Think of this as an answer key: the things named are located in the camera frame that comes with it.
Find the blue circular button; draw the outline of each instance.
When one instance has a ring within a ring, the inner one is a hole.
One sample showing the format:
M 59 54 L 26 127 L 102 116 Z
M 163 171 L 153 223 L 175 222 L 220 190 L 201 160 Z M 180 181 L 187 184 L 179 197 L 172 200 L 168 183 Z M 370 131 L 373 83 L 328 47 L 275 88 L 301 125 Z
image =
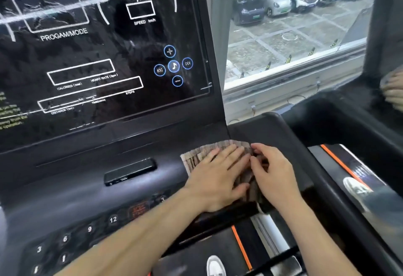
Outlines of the blue circular button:
M 176 60 L 172 60 L 168 63 L 168 69 L 172 73 L 177 73 L 179 71 L 180 67 L 181 66 L 180 66 L 179 62 Z
M 174 76 L 174 77 L 172 78 L 172 84 L 173 84 L 175 87 L 180 87 L 180 86 L 182 86 L 182 84 L 183 84 L 183 78 L 182 78 L 181 76 Z
M 190 69 L 190 68 L 192 68 L 193 67 L 193 60 L 191 59 L 191 58 L 184 58 L 183 60 L 182 60 L 182 67 L 184 68 L 184 69 Z
M 167 58 L 173 58 L 176 55 L 176 49 L 172 45 L 166 45 L 164 48 L 164 54 Z
M 162 76 L 165 75 L 165 73 L 166 73 L 166 68 L 165 68 L 164 65 L 161 65 L 161 64 L 155 65 L 155 67 L 154 67 L 154 74 L 155 75 L 157 75 L 159 77 L 162 77 Z

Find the white sneaker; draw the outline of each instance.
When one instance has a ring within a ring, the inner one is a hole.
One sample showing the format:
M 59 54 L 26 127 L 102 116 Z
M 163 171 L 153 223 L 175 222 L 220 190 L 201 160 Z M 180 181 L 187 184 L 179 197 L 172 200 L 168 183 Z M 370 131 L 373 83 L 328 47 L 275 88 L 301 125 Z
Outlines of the white sneaker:
M 352 177 L 345 177 L 343 179 L 343 185 L 346 187 L 347 191 L 361 204 L 361 206 L 364 208 L 364 211 L 369 212 L 369 209 L 364 204 L 364 198 L 373 191 Z
M 207 276 L 226 276 L 224 265 L 217 256 L 207 259 Z

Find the parking lot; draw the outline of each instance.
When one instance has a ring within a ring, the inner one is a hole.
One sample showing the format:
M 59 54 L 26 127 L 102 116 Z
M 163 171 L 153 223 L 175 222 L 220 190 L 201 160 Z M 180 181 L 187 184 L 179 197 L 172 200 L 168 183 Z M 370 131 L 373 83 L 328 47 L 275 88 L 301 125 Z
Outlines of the parking lot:
M 239 79 L 329 48 L 337 48 L 361 10 L 374 0 L 339 0 L 310 12 L 269 18 L 261 23 L 230 23 L 226 81 Z

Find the banknote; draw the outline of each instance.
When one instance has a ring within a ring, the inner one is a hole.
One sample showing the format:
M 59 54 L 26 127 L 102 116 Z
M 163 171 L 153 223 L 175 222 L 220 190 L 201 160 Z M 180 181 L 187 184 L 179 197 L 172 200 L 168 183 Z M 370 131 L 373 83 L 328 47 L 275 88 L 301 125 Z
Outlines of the banknote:
M 208 144 L 205 146 L 201 146 L 199 148 L 196 148 L 181 155 L 181 159 L 183 161 L 184 167 L 186 168 L 187 174 L 190 176 L 193 169 L 199 164 L 199 162 L 201 162 L 209 154 L 210 151 L 218 147 L 223 150 L 232 144 L 235 144 L 237 147 L 243 146 L 245 148 L 245 151 L 242 154 L 242 156 L 244 156 L 247 153 L 251 155 L 254 154 L 250 144 L 244 141 L 224 140 Z M 242 200 L 259 203 L 260 205 L 258 205 L 258 209 L 261 211 L 262 210 L 261 207 L 263 206 L 266 207 L 268 202 L 263 196 L 262 192 L 260 191 L 259 186 L 253 175 L 253 172 L 250 168 L 245 169 L 244 172 L 241 173 L 241 175 L 236 179 L 234 187 L 243 182 L 249 183 L 250 187 L 246 195 L 242 198 Z

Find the forearm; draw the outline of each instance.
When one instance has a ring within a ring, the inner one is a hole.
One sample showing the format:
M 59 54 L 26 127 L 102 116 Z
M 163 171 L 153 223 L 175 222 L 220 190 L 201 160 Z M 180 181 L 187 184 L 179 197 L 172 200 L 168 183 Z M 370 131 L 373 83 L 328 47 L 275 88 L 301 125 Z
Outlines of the forearm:
M 147 275 L 202 211 L 200 203 L 182 189 L 90 249 L 57 276 Z
M 303 200 L 282 215 L 310 276 L 360 276 Z

